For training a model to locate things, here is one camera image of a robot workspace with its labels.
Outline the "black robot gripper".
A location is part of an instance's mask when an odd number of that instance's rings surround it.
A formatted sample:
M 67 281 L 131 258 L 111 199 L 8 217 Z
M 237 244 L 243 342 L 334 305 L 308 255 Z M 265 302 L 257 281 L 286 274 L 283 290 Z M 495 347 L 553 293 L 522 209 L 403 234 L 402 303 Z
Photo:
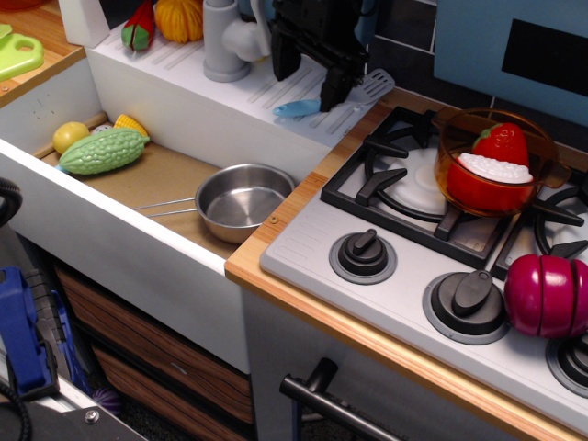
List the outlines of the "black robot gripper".
M 273 72 L 283 81 L 306 55 L 327 68 L 320 111 L 342 104 L 356 82 L 354 69 L 368 61 L 356 36 L 361 17 L 370 12 L 362 1 L 274 1 L 270 20 Z

